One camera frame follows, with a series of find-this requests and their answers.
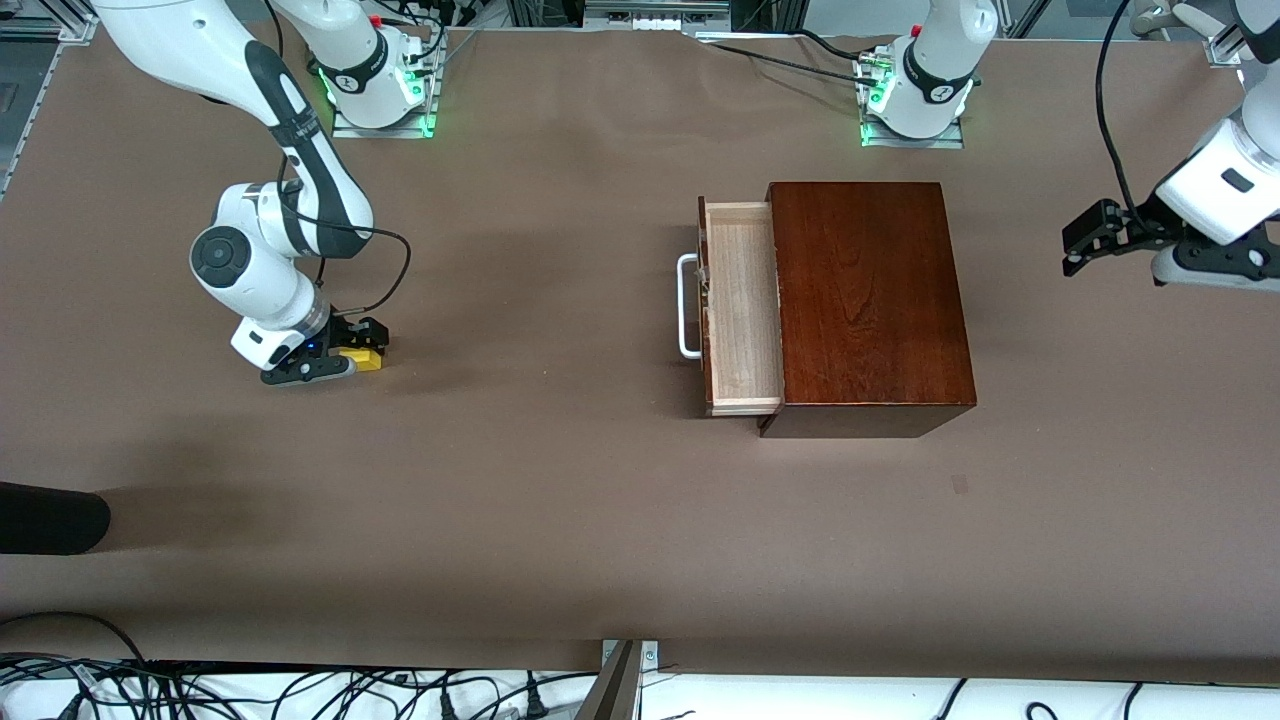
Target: metal bracket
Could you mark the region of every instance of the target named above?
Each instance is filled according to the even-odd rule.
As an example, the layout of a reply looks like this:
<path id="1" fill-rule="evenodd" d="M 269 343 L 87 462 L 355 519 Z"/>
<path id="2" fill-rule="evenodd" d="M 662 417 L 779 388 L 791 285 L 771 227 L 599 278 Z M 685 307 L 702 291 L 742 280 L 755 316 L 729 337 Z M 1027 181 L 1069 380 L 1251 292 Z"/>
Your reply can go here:
<path id="1" fill-rule="evenodd" d="M 964 135 L 960 119 L 951 120 L 947 129 L 936 137 L 918 140 L 897 135 L 876 114 L 868 110 L 868 104 L 878 102 L 881 94 L 893 82 L 893 55 L 891 46 L 878 45 L 854 60 L 854 77 L 872 78 L 876 85 L 859 85 L 856 88 L 858 114 L 863 147 L 914 147 L 934 150 L 964 150 Z"/>
<path id="2" fill-rule="evenodd" d="M 1208 238 L 1180 242 L 1174 247 L 1174 261 L 1192 272 L 1239 275 L 1253 282 L 1280 279 L 1280 246 L 1267 238 L 1265 224 L 1230 245 Z"/>
<path id="3" fill-rule="evenodd" d="M 573 720 L 635 720 L 640 674 L 658 669 L 657 641 L 605 641 L 604 669 Z"/>
<path id="4" fill-rule="evenodd" d="M 1062 252 L 1066 255 L 1062 258 L 1062 275 L 1069 278 L 1079 273 L 1089 260 L 1134 250 L 1160 250 L 1174 242 L 1171 225 L 1166 227 L 1162 222 L 1171 214 L 1164 202 L 1152 196 L 1137 211 L 1151 229 L 1149 234 L 1115 200 L 1098 200 L 1062 228 Z"/>
<path id="5" fill-rule="evenodd" d="M 421 79 L 410 83 L 411 92 L 421 92 L 425 100 L 421 105 L 413 108 L 398 122 L 392 123 L 384 128 L 364 128 L 352 124 L 342 111 L 337 109 L 333 102 L 333 97 L 329 97 L 329 105 L 334 108 L 333 117 L 333 136 L 334 137 L 396 137 L 402 140 L 416 140 L 424 137 L 435 136 L 435 117 L 440 111 L 440 90 L 444 85 L 444 59 L 448 56 L 445 51 L 449 44 L 448 32 L 440 37 L 440 45 L 430 55 L 424 58 L 420 64 L 410 68 L 415 72 L 422 72 Z"/>
<path id="6" fill-rule="evenodd" d="M 1233 23 L 1222 28 L 1222 32 L 1215 35 L 1212 40 L 1204 41 L 1204 56 L 1208 58 L 1211 67 L 1239 68 L 1240 50 L 1247 47 L 1240 26 Z"/>

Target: open drawer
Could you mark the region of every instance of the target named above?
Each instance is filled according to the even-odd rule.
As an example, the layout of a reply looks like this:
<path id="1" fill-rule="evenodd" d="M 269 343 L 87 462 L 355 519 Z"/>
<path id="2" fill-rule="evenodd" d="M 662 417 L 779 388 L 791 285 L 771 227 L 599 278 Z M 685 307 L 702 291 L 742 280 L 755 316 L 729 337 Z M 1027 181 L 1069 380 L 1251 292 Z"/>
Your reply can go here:
<path id="1" fill-rule="evenodd" d="M 768 202 L 698 202 L 707 413 L 772 415 L 782 406 L 773 213 Z"/>
<path id="2" fill-rule="evenodd" d="M 938 184 L 699 199 L 680 266 L 695 260 L 701 351 L 681 328 L 681 352 L 701 360 L 708 415 L 758 416 L 769 437 L 918 437 L 977 405 Z"/>

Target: wooden box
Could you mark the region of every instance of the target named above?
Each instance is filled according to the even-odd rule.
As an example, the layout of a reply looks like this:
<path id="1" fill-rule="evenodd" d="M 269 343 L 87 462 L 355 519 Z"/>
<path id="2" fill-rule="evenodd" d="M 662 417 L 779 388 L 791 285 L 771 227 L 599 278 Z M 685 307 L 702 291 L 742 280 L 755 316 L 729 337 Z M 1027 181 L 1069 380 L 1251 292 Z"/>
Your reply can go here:
<path id="1" fill-rule="evenodd" d="M 936 183 L 699 199 L 707 413 L 765 437 L 919 437 L 977 405 Z"/>

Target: drawer handle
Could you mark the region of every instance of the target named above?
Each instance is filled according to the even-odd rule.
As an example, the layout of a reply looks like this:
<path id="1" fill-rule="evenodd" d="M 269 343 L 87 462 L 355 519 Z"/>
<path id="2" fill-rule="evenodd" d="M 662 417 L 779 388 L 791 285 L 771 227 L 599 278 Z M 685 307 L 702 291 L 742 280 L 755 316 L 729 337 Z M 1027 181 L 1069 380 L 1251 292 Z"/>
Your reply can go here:
<path id="1" fill-rule="evenodd" d="M 701 350 L 690 350 L 689 338 L 685 337 L 685 265 L 698 261 L 696 252 L 681 255 L 676 260 L 676 333 L 680 336 L 680 354 L 686 360 L 701 360 Z"/>

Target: robotic arm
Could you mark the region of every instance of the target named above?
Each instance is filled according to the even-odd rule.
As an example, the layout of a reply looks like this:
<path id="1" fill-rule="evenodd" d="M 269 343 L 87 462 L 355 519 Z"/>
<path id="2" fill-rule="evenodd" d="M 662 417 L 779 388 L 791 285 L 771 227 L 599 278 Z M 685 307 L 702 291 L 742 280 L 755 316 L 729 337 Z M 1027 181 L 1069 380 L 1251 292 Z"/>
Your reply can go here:
<path id="1" fill-rule="evenodd" d="M 302 256 L 355 256 L 367 242 L 374 218 L 369 199 L 343 167 L 279 55 L 255 40 L 223 0 L 163 5 L 97 0 L 95 5 L 134 65 L 257 118 L 298 176 L 283 184 L 227 188 L 211 227 L 192 245 L 197 281 L 243 316 L 232 346 L 262 369 L 270 384 L 355 373 L 351 357 L 329 355 L 343 346 L 380 355 L 387 329 L 369 319 L 351 325 L 334 316 L 319 288 L 293 266 L 293 259 Z M 348 117 L 394 122 L 407 111 L 406 96 L 412 96 L 407 88 L 398 100 L 388 94 L 404 86 L 398 70 L 406 61 L 399 55 L 403 46 L 390 33 L 376 31 L 356 3 L 326 0 L 312 6 L 287 0 L 282 10 L 314 44 L 326 72 L 339 67 L 334 77 L 353 78 L 348 85 L 338 81 L 348 91 L 343 95 Z M 397 55 L 389 59 L 393 49 Z"/>
<path id="2" fill-rule="evenodd" d="M 964 113 L 997 24 L 991 0 L 931 0 L 923 26 L 859 64 L 881 82 L 867 94 L 865 111 L 902 137 L 937 137 Z"/>
<path id="3" fill-rule="evenodd" d="M 1280 292 L 1280 246 L 1265 224 L 1280 213 L 1280 4 L 1235 0 L 1233 12 L 1254 58 L 1243 67 L 1244 101 L 1133 213 L 1101 200 L 1064 228 L 1065 275 L 1156 250 L 1157 284 Z"/>

